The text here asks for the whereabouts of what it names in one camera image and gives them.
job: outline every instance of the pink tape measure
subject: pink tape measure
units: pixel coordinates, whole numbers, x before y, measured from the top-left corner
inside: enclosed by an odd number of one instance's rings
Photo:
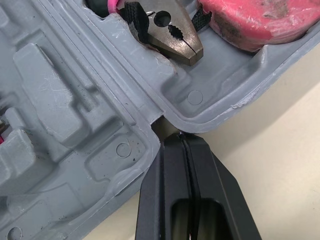
[[[320,19],[320,0],[198,0],[210,26],[234,46],[255,52],[292,42]]]
[[[119,0],[108,0],[108,11],[110,14],[117,12],[117,3]]]

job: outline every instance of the black rubber strap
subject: black rubber strap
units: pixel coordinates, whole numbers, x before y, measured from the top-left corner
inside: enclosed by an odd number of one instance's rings
[[[197,32],[203,29],[208,23],[210,23],[212,12],[204,14],[203,7],[201,6],[192,18],[192,23]]]
[[[131,32],[133,31],[132,25],[134,26],[139,41],[148,44],[149,18],[141,4],[137,1],[125,2],[124,9],[121,9],[120,14],[128,23]]]

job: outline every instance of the pliers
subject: pliers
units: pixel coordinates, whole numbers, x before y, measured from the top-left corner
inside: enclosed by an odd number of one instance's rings
[[[142,7],[145,16],[139,14],[139,11],[142,12],[139,7],[136,12],[125,11],[126,7],[133,3]],[[204,48],[194,24],[178,0],[108,0],[108,10],[110,13],[122,13],[122,16],[129,18],[126,20],[129,24],[133,22],[141,42],[145,40],[141,37],[141,27],[144,27],[147,35],[145,42],[165,56],[193,66],[204,55]]]

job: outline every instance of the metal jaw tip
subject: metal jaw tip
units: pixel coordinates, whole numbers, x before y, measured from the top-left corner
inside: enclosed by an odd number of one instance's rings
[[[118,9],[125,7],[120,0]],[[148,41],[164,55],[186,65],[196,64],[204,49],[186,9],[177,0],[139,0],[149,18]]]

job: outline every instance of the circular molded mark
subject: circular molded mark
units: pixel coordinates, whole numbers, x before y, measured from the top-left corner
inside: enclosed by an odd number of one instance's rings
[[[120,158],[127,158],[129,157],[129,155],[131,154],[131,147],[128,143],[120,143],[117,147],[116,147],[116,154],[118,154],[118,156]]]
[[[167,27],[171,22],[171,15],[167,11],[159,11],[154,16],[154,24],[160,28]]]
[[[7,240],[20,240],[22,239],[22,230],[20,227],[13,227],[8,232],[8,235],[6,237]]]
[[[202,95],[201,92],[197,90],[193,90],[188,95],[188,101],[192,105],[199,105],[200,103],[202,103],[203,99],[204,99],[204,96]]]

